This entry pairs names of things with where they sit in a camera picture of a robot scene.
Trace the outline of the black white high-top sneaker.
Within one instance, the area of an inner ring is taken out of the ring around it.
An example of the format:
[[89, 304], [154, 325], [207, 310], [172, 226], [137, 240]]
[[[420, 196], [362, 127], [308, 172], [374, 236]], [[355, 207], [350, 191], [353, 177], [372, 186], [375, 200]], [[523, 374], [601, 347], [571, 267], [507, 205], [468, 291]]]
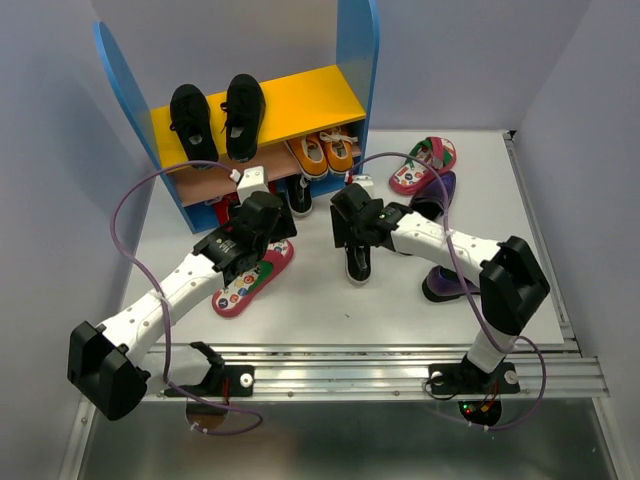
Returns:
[[292, 214], [300, 218], [308, 216], [313, 207], [310, 182], [304, 175], [298, 174], [286, 177], [285, 185]]

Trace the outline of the pink patterned sandal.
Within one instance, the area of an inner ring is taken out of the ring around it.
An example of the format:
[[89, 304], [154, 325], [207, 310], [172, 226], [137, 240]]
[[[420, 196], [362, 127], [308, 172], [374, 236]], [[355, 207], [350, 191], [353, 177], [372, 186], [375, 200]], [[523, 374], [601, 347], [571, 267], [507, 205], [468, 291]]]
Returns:
[[238, 317], [287, 268], [293, 257], [294, 247], [289, 240], [270, 244], [264, 258], [255, 267], [241, 273], [229, 286], [213, 295], [211, 305], [214, 312], [223, 318]]
[[446, 138], [436, 136], [417, 142], [409, 155], [417, 158], [418, 162], [407, 159], [389, 179], [391, 190], [404, 196], [417, 193], [435, 179], [432, 171], [423, 163], [442, 175], [450, 171], [457, 160], [454, 144]]

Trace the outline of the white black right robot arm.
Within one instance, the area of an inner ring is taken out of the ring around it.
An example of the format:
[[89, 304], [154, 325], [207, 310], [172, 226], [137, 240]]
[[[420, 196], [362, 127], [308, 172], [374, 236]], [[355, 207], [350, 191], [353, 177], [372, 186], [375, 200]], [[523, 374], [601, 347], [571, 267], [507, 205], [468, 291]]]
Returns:
[[351, 183], [331, 199], [338, 247], [382, 247], [434, 263], [422, 285], [432, 302], [466, 297], [480, 317], [472, 346], [457, 363], [431, 367], [425, 390], [438, 400], [457, 395], [516, 394], [520, 384], [506, 356], [550, 293], [529, 244], [511, 236], [483, 239], [448, 228], [448, 197], [409, 205], [384, 203]]

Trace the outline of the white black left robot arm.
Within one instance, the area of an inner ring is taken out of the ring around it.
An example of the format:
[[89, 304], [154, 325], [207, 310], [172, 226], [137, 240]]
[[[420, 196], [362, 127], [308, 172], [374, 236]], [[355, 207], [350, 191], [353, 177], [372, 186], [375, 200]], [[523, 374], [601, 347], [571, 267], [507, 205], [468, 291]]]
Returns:
[[79, 324], [70, 335], [67, 378], [109, 420], [131, 413], [166, 386], [160, 367], [145, 357], [195, 306], [233, 285], [296, 236], [285, 196], [252, 193], [228, 222], [198, 241], [164, 280], [132, 305], [96, 326]]

